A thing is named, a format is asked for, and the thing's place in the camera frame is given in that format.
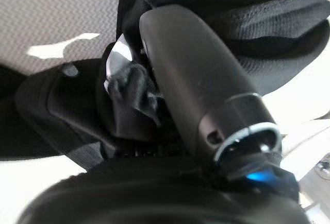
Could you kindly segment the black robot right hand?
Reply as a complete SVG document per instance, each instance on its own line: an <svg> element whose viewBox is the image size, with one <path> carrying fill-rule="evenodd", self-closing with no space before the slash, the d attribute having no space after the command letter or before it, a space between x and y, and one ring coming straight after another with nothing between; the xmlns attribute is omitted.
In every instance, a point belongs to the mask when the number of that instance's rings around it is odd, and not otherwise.
<svg viewBox="0 0 330 224"><path fill-rule="evenodd" d="M86 173L43 192L19 223L308 223L281 134L236 58L178 5L139 20L151 69L124 37L76 77L46 71L17 98L57 150Z"/></svg>

